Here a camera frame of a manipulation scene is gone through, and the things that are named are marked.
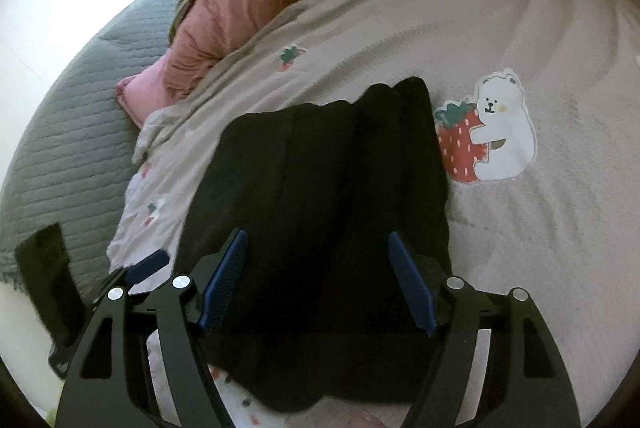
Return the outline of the right hand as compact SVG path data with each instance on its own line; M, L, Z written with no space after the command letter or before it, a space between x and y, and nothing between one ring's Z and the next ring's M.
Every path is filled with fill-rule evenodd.
M374 415L361 412L349 419L347 428L386 428L386 426Z

